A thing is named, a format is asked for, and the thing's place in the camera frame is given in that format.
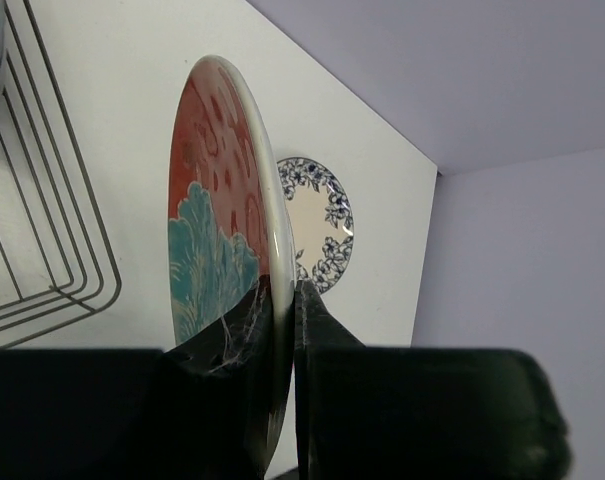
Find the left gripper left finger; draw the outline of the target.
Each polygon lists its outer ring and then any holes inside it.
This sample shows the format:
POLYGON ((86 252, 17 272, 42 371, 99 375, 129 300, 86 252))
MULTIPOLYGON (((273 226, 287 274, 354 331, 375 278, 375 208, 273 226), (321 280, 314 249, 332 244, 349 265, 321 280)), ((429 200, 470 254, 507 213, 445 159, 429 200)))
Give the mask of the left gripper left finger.
POLYGON ((260 479, 270 280, 178 347, 0 350, 0 479, 260 479))

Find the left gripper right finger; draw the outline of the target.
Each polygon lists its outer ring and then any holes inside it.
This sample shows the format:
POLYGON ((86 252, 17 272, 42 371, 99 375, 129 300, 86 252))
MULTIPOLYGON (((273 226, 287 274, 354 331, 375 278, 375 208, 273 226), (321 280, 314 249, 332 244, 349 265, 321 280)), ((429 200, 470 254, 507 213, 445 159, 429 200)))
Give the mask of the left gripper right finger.
POLYGON ((297 284, 303 479, 563 479, 568 425, 545 371, 512 349, 367 346, 297 284))

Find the red teal floral plate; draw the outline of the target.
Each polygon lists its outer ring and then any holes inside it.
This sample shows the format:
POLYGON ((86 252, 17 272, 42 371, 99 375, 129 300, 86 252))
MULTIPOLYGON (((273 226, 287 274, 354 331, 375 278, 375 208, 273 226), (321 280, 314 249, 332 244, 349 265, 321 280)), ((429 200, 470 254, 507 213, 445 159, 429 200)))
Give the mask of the red teal floral plate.
POLYGON ((219 327, 225 367, 256 336, 266 341, 266 417, 254 453, 269 466, 291 373, 296 283, 292 228, 271 143, 239 70, 202 57, 183 88, 173 128, 168 255, 176 341, 219 327))

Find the blue white floral plate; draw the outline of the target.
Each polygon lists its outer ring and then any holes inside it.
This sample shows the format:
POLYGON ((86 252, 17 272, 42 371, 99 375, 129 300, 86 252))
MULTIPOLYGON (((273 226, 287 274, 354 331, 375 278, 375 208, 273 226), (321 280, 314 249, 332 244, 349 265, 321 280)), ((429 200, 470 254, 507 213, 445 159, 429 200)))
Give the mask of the blue white floral plate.
POLYGON ((354 218, 338 178, 305 157, 277 163, 292 225, 297 278, 324 294, 346 272, 354 244, 354 218))

